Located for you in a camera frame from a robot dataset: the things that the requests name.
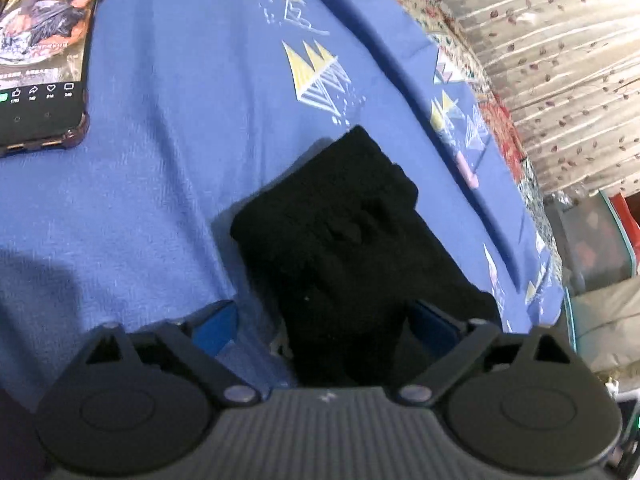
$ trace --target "phone screen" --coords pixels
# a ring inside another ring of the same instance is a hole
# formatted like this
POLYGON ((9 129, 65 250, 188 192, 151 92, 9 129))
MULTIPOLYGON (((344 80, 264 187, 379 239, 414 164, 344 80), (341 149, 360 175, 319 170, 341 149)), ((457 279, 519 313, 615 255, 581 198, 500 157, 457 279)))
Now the phone screen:
POLYGON ((97 0, 8 0, 0 13, 0 146, 61 136, 85 110, 97 0))

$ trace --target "blue fabric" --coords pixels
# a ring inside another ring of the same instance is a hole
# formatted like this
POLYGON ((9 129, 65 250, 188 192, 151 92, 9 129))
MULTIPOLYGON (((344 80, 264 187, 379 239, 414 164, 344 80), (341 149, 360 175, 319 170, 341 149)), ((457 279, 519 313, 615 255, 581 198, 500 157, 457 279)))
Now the blue fabric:
POLYGON ((239 334, 219 359, 263 391, 291 384, 229 225, 357 123, 417 184, 418 212, 499 298, 506 330, 555 320, 548 251, 490 136, 466 148, 475 101, 434 83, 437 55, 394 0, 105 0, 87 139, 0 161, 0 386, 33 408, 95 325, 136 330, 231 298, 239 334), (444 136, 443 88, 465 117, 444 136))

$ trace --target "curtain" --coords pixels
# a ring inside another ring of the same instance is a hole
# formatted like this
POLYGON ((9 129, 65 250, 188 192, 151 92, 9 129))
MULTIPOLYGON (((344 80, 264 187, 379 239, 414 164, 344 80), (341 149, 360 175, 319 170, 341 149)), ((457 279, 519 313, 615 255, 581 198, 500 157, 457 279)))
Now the curtain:
POLYGON ((545 193, 640 190, 640 0, 444 0, 545 193))

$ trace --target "phone case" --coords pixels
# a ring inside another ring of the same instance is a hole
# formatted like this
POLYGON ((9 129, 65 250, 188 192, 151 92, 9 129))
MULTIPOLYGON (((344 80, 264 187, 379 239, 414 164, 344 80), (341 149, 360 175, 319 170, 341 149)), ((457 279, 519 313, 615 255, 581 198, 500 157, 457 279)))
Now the phone case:
MULTIPOLYGON (((97 12, 98 6, 100 6, 101 2, 102 0, 96 1, 94 11, 93 11, 94 15, 92 16, 92 24, 89 30, 87 31, 87 35, 86 35, 86 40, 85 40, 86 48, 84 52, 84 59, 82 62, 82 74, 84 75, 83 82, 86 82, 87 80, 87 67, 88 67, 88 62, 90 57, 91 42, 93 39, 92 36, 94 34, 95 13, 97 12)), ((6 3, 7 2, 2 2, 2 6, 0 7, 0 12, 4 10, 4 6, 6 5, 6 3)), ((88 91, 86 90, 86 88, 84 88, 82 91, 82 102, 84 103, 84 111, 82 112, 82 117, 80 119, 78 126, 75 126, 74 128, 67 130, 65 133, 61 135, 45 137, 43 139, 37 139, 37 140, 26 140, 25 142, 8 144, 6 146, 0 145, 0 158, 7 155, 17 154, 17 153, 37 152, 39 150, 46 150, 46 149, 53 149, 53 148, 69 149, 69 148, 76 147, 78 144, 80 144, 84 140, 84 138, 86 137, 87 131, 89 130, 90 116, 89 116, 89 112, 87 111, 88 101, 89 101, 88 91)))

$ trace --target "silver screw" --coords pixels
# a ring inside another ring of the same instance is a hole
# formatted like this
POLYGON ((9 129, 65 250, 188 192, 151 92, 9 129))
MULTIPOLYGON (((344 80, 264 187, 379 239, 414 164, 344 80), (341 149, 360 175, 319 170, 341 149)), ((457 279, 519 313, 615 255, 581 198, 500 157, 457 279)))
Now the silver screw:
POLYGON ((236 384, 236 386, 229 386, 225 390, 225 399, 231 402, 237 402, 238 404, 246 404, 255 399, 256 392, 253 388, 244 386, 244 384, 236 384))
POLYGON ((408 384, 400 390, 400 397, 408 402, 427 402, 431 399, 433 392, 426 386, 408 384))

